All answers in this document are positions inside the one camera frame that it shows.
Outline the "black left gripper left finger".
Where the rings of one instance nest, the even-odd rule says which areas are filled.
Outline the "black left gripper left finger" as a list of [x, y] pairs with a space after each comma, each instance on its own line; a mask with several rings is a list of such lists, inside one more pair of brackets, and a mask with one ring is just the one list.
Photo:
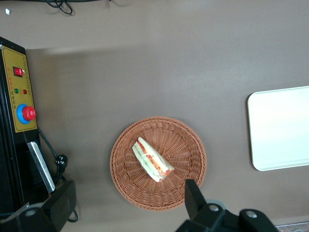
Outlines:
[[59, 232], [77, 204], [74, 181], [64, 182], [46, 201], [26, 204], [0, 221], [2, 232]]

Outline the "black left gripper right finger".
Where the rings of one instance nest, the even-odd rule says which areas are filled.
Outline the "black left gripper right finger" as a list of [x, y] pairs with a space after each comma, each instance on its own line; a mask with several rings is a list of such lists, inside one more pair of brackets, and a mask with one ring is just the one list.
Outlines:
[[193, 179], [185, 181], [185, 207], [189, 219], [178, 232], [218, 232], [225, 217], [225, 210], [216, 203], [208, 203]]

